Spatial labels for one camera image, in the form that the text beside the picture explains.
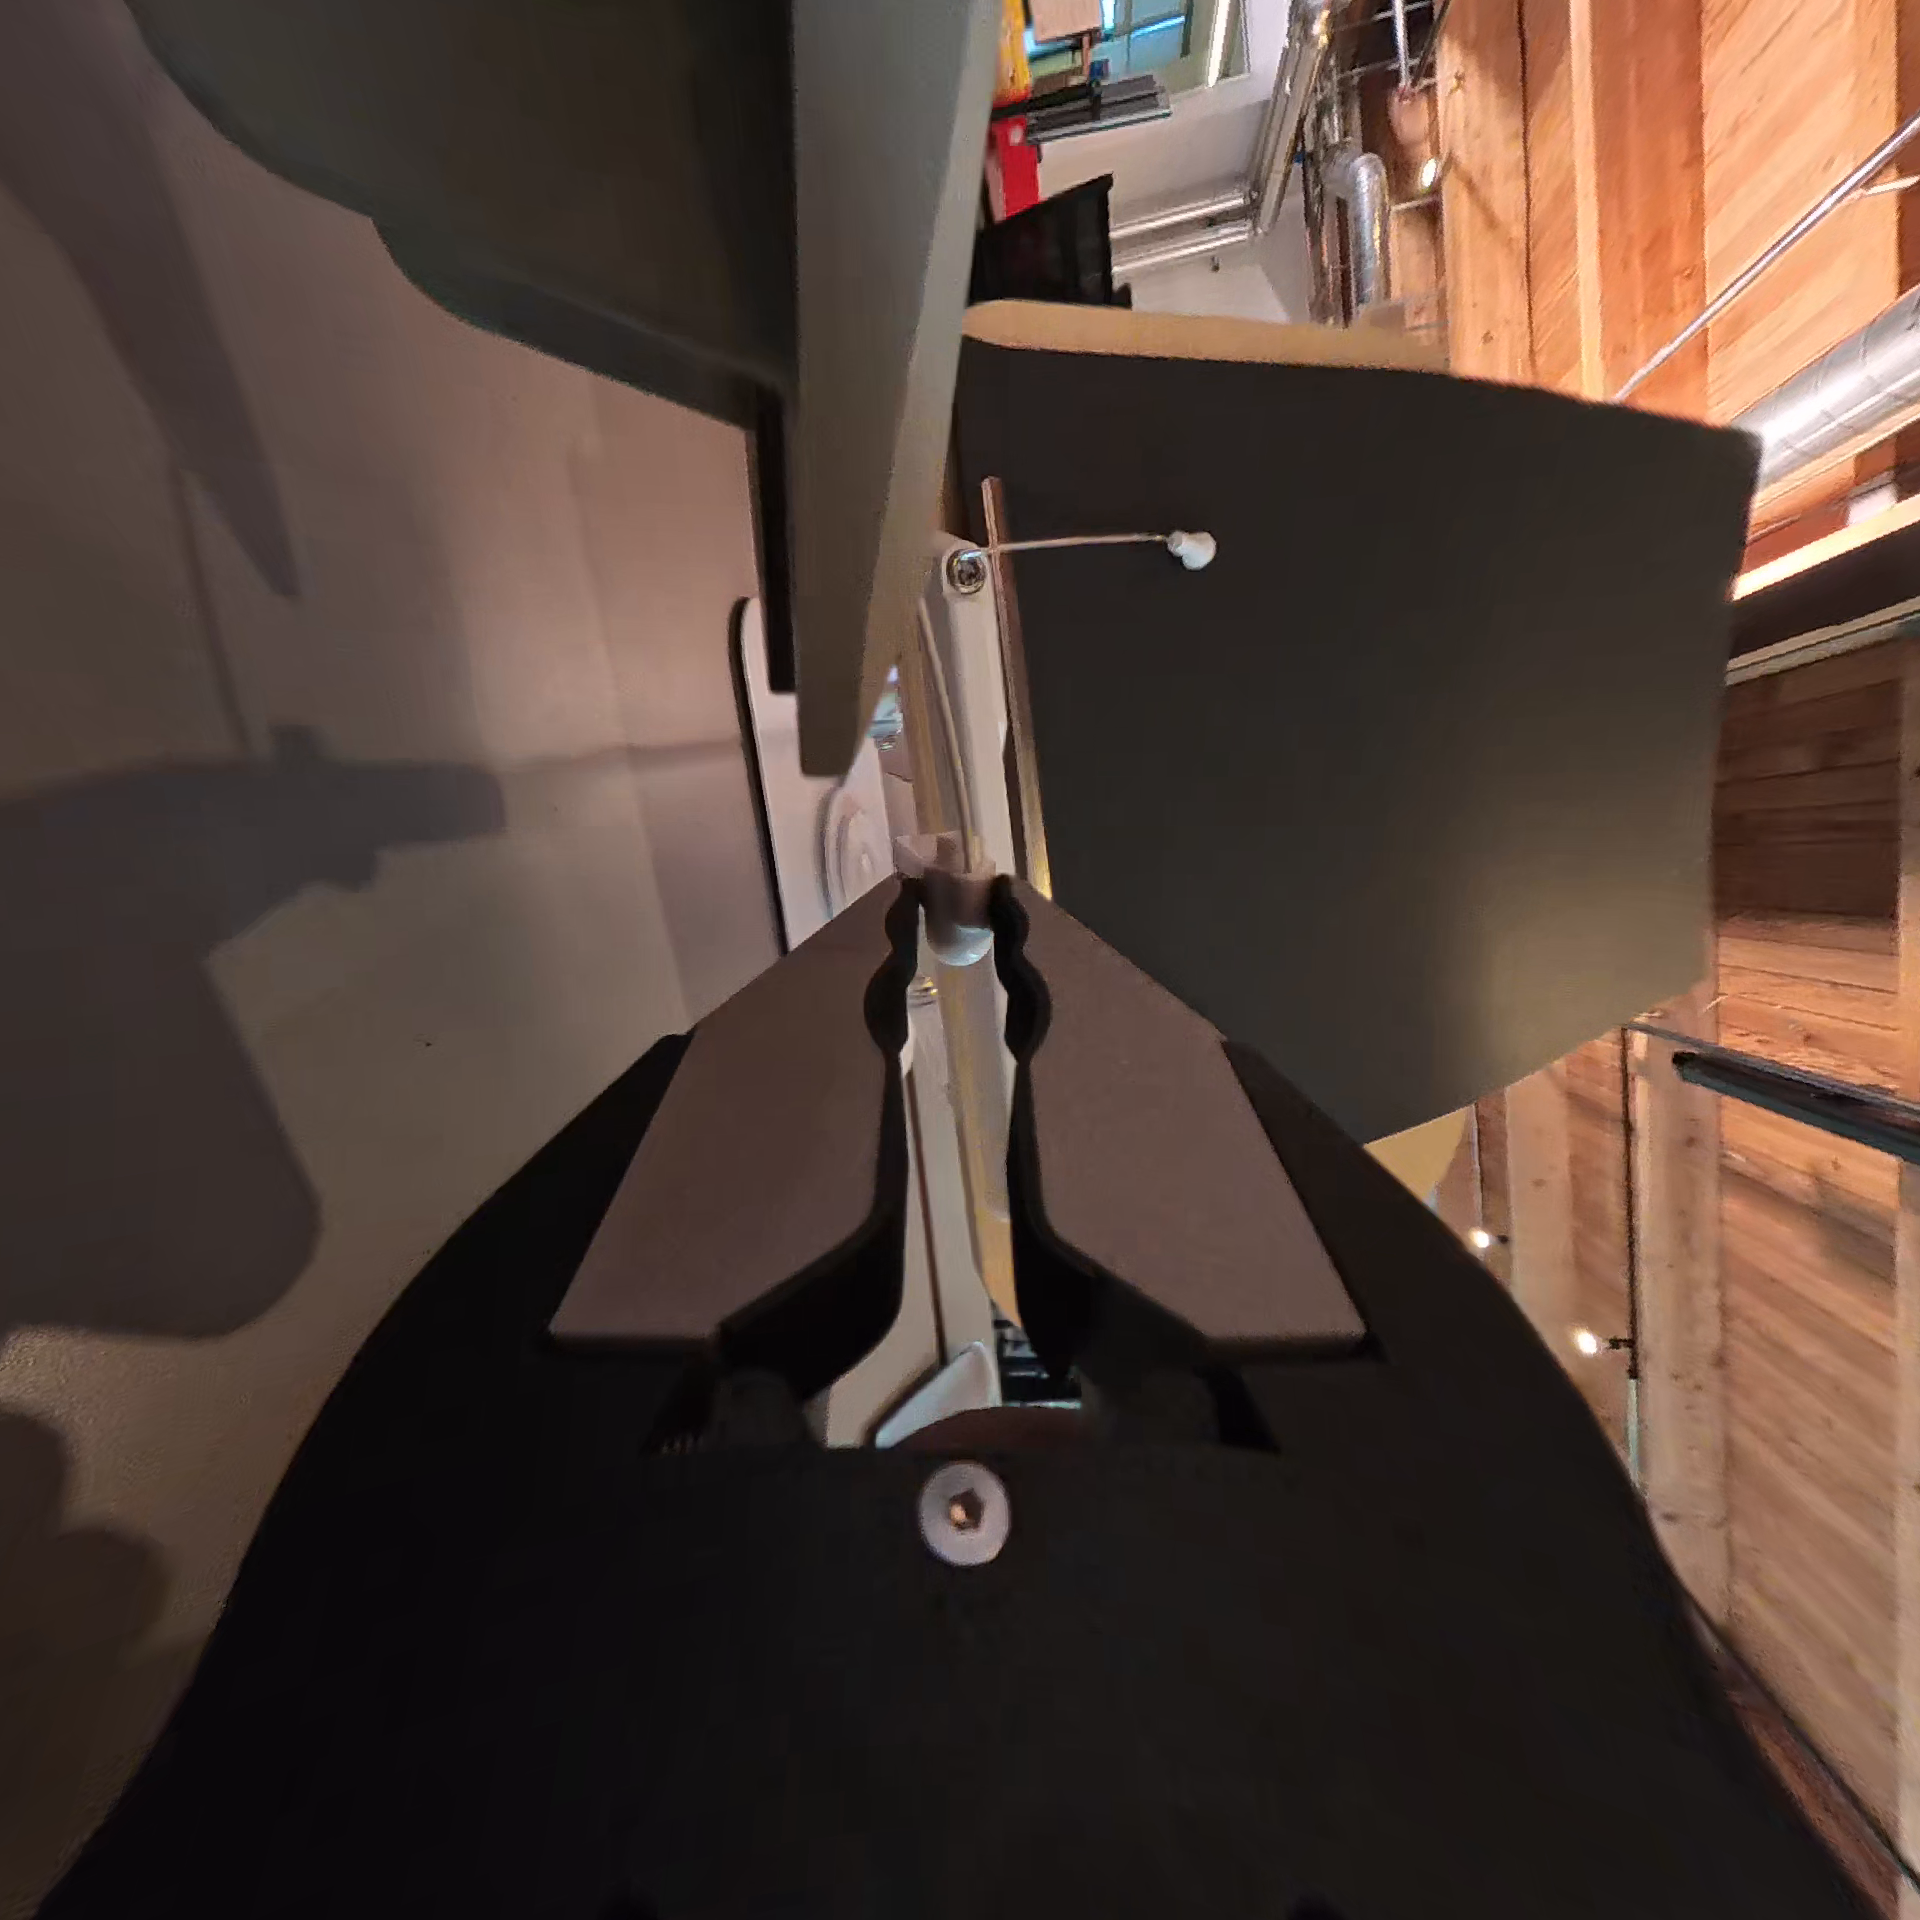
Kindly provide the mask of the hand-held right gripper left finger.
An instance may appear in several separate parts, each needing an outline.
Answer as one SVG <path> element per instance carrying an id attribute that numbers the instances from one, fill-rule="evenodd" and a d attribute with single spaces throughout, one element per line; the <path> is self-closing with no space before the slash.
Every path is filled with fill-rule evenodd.
<path id="1" fill-rule="evenodd" d="M 554 1341 L 811 1400 L 893 1326 L 919 890 L 887 879 L 701 1019 L 554 1311 Z"/>

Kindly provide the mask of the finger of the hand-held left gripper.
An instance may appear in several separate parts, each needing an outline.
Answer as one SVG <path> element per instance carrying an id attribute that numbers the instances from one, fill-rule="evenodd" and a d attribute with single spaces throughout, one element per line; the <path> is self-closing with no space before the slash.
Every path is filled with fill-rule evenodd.
<path id="1" fill-rule="evenodd" d="M 129 11 L 220 134 L 467 323 L 720 420 L 792 403 L 792 3 Z"/>
<path id="2" fill-rule="evenodd" d="M 793 368 L 760 432 L 768 640 L 810 776 L 852 766 L 937 528 L 999 11 L 788 5 Z"/>

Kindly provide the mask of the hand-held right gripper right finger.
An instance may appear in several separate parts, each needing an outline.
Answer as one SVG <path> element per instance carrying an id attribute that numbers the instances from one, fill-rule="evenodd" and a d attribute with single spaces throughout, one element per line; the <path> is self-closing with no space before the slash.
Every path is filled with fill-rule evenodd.
<path id="1" fill-rule="evenodd" d="M 1368 1328 L 1210 1019 L 1002 884 L 1018 1319 L 1056 1378 L 1319 1362 Z"/>

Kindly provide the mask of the white cable adapter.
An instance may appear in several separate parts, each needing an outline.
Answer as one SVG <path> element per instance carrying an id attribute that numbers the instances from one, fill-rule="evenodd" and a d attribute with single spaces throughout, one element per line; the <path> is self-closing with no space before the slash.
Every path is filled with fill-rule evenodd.
<path id="1" fill-rule="evenodd" d="M 923 943 L 944 967 L 973 967 L 994 950 L 994 861 L 963 829 L 899 833 L 893 865 L 921 900 Z"/>

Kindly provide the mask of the black crate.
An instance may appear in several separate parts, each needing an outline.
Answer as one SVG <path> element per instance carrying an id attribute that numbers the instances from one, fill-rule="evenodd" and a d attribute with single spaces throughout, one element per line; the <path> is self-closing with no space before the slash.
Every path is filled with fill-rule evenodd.
<path id="1" fill-rule="evenodd" d="M 1113 275 L 1111 183 L 1111 174 L 1098 174 L 980 223 L 971 235 L 967 306 L 1002 300 L 1127 306 L 1131 298 L 1116 290 Z"/>

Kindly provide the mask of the white stand base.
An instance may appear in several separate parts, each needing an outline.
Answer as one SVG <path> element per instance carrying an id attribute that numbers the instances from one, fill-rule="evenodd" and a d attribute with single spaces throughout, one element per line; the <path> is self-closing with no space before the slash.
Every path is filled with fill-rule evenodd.
<path id="1" fill-rule="evenodd" d="M 893 870 L 919 823 L 904 691 L 891 683 L 840 780 L 804 776 L 797 702 L 772 688 L 761 606 L 731 612 L 731 683 L 779 946 L 797 947 Z M 921 947 L 899 1068 L 907 1138 L 902 1304 L 876 1350 L 807 1406 L 831 1445 L 893 1444 L 949 1414 L 1074 1404 L 1015 1319 L 1004 1187 L 1014 1059 L 992 958 Z"/>

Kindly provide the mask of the black panel wooden stand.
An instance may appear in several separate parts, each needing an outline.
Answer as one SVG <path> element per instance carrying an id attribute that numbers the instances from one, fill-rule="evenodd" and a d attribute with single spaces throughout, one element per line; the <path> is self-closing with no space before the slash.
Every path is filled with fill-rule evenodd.
<path id="1" fill-rule="evenodd" d="M 965 311 L 1050 895 L 1351 1138 L 1710 972 L 1760 448 L 1384 327 Z"/>

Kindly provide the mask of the silver ventilation duct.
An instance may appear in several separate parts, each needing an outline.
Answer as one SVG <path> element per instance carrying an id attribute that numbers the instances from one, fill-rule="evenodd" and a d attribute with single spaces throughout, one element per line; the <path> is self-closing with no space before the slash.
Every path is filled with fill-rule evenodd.
<path id="1" fill-rule="evenodd" d="M 1748 406 L 1755 491 L 1792 483 L 1895 433 L 1917 411 L 1917 306 L 1899 300 Z"/>

